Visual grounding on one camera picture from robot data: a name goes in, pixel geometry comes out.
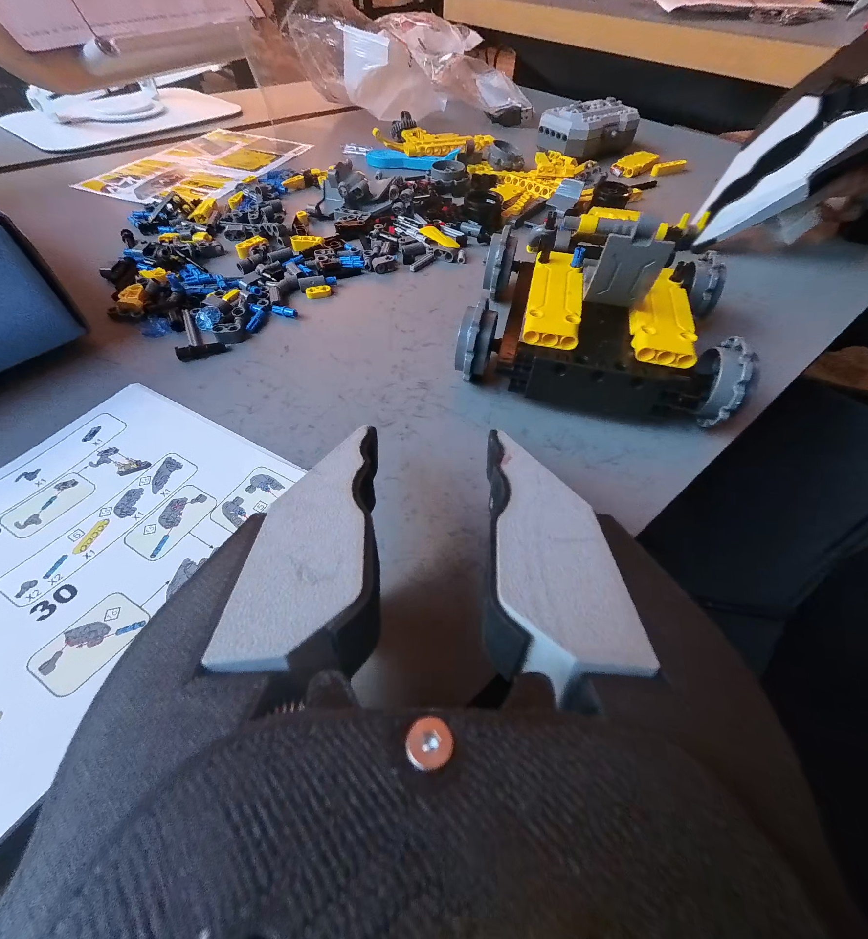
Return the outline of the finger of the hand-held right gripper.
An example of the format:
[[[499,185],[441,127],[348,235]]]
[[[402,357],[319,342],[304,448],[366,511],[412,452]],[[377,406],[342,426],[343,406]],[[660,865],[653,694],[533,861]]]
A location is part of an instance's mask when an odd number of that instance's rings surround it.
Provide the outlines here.
[[[823,99],[805,95],[756,136],[733,158],[694,220],[706,210],[709,224],[746,224],[767,210],[808,194],[803,153],[823,128]]]
[[[745,145],[749,144],[757,135],[765,130],[780,113],[774,116],[771,121],[767,122],[763,128],[759,128],[757,133],[753,135]],[[855,160],[868,157],[868,109],[839,109],[839,111],[836,112],[822,109],[821,118],[823,120],[823,128],[817,133],[803,153],[805,167],[811,171],[810,175],[807,177],[807,196],[803,199],[795,197],[786,205],[769,209],[758,219],[751,220],[746,224],[708,224],[707,227],[700,232],[694,246],[712,246],[715,243],[724,241],[758,224],[763,224],[776,215],[805,203],[814,202],[820,198],[822,189],[832,179],[850,169],[851,164]]]

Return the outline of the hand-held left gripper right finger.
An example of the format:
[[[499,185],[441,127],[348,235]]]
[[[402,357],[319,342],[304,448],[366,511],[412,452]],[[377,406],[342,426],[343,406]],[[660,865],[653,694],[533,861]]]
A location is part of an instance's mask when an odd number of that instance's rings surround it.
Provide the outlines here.
[[[510,686],[537,674],[557,706],[592,676],[653,679],[660,662],[592,505],[505,432],[487,440],[482,635]]]

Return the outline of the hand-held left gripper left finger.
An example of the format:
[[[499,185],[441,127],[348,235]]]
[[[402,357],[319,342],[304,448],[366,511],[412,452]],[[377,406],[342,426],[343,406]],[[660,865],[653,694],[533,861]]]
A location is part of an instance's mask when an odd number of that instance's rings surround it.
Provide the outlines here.
[[[380,635],[372,512],[378,433],[362,426],[267,511],[205,650],[214,673],[354,676]]]

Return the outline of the yellow brick vehicle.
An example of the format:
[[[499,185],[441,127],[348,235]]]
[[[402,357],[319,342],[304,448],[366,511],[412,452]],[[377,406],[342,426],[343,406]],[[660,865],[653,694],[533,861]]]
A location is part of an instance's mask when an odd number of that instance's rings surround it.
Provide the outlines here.
[[[672,226],[628,209],[553,211],[529,240],[530,261],[517,260],[506,226],[461,321],[455,370],[481,383],[493,362],[509,392],[599,417],[726,422],[747,400],[757,358],[740,336],[698,350],[726,265],[712,251],[676,252]]]

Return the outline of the yellow edged desk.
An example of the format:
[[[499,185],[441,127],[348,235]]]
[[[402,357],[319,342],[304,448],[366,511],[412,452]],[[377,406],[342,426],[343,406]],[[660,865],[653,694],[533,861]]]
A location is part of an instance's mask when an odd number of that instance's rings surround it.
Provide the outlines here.
[[[447,20],[514,51],[527,88],[575,100],[615,97],[642,116],[711,134],[756,126],[803,77],[856,39],[868,6],[827,2],[785,24],[745,6],[656,2],[448,1]]]

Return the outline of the grey desk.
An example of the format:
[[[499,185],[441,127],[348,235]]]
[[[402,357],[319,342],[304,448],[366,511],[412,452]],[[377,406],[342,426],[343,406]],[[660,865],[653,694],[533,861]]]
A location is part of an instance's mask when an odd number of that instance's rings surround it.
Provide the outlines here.
[[[99,268],[128,209],[70,184],[112,155],[0,175],[0,209],[28,236],[91,332],[0,375],[0,469],[138,383],[289,462],[310,468],[357,427],[378,430],[375,526],[382,639],[357,690],[374,705],[453,705],[487,682],[478,591],[487,551],[487,432],[505,431],[598,511],[641,532],[868,306],[868,248],[812,236],[785,252],[748,233],[727,245],[729,281],[712,341],[745,336],[758,387],[721,428],[612,424],[560,412],[453,370],[463,308],[483,261],[363,275],[297,322],[266,326],[194,365],[171,338],[105,314]]]

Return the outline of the instruction booklet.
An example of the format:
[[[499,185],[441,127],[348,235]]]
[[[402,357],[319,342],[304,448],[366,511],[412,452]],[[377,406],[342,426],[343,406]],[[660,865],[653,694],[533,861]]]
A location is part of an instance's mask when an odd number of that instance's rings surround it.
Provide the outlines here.
[[[174,587],[304,474],[140,384],[0,469],[0,843]]]

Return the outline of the pile of building brick parts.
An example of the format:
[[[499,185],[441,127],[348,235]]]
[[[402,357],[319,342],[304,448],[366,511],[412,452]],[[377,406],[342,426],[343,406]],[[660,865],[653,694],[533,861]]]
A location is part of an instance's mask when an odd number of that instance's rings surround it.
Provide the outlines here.
[[[381,132],[399,140],[412,127],[423,128],[403,112]],[[345,280],[460,265],[469,247],[487,246],[508,225],[516,234],[552,210],[582,213],[603,180],[634,188],[631,211],[658,183],[649,173],[611,174],[634,152],[578,162],[536,150],[525,158],[491,136],[494,145],[460,151],[428,172],[372,170],[364,154],[381,143],[346,146],[325,170],[284,164],[219,197],[171,192],[138,205],[120,232],[119,257],[99,271],[111,288],[107,315],[149,337],[181,334],[178,357],[205,358],[218,352],[213,343],[237,345],[272,319],[297,318],[295,302],[329,299]],[[418,228],[427,224],[462,247],[424,240]]]

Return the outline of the person's black sweater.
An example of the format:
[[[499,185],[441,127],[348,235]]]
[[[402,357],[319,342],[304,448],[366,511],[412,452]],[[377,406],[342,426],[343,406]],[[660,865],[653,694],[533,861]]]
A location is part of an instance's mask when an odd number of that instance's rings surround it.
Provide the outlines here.
[[[763,677],[868,920],[868,548],[788,620]]]

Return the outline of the blue brick separator tool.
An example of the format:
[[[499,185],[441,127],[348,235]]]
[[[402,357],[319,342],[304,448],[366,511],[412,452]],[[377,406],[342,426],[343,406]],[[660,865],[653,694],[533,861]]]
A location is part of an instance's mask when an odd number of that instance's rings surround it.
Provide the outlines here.
[[[454,148],[445,155],[435,156],[408,156],[403,152],[387,149],[374,148],[364,154],[366,165],[372,170],[383,172],[394,171],[420,171],[428,172],[439,161],[455,159],[459,154],[459,149]]]

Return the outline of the clear plastic bag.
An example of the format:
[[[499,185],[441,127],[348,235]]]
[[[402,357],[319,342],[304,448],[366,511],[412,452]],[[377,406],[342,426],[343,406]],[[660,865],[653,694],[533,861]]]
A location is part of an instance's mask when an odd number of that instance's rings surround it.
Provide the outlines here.
[[[533,106],[502,71],[473,55],[483,38],[433,12],[371,20],[350,2],[290,2],[278,17],[306,79],[328,101],[384,121],[420,119],[458,101],[501,126],[528,121]]]

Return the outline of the dark blue kit box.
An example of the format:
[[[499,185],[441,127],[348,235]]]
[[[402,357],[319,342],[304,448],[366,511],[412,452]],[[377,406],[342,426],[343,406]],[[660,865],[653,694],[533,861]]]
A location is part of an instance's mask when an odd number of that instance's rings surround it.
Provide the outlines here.
[[[77,305],[49,265],[0,212],[0,373],[88,332]]]

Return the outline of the yellow sticker sheet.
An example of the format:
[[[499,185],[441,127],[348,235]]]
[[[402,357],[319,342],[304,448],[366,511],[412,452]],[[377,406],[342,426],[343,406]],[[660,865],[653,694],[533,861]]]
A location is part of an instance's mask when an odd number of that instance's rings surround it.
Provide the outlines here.
[[[171,192],[219,197],[311,149],[311,144],[216,129],[83,180],[73,189],[135,205],[152,204]]]

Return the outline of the instruction sheet stand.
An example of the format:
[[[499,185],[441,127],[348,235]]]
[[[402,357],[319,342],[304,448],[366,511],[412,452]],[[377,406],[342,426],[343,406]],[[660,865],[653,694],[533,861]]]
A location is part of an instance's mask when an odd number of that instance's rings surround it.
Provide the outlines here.
[[[0,128],[61,154],[239,114],[159,83],[240,59],[243,29],[273,12],[264,1],[0,1],[0,67],[26,83],[29,105]]]

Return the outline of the yellow beam frame assembly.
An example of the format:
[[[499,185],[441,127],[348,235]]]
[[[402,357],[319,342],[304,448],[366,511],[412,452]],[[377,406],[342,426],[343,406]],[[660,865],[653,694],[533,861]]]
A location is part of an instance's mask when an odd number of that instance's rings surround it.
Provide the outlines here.
[[[399,140],[388,138],[378,127],[373,128],[372,134],[383,147],[411,158],[446,157],[454,150],[483,150],[496,143],[496,139],[488,134],[432,134],[420,127],[403,129]]]

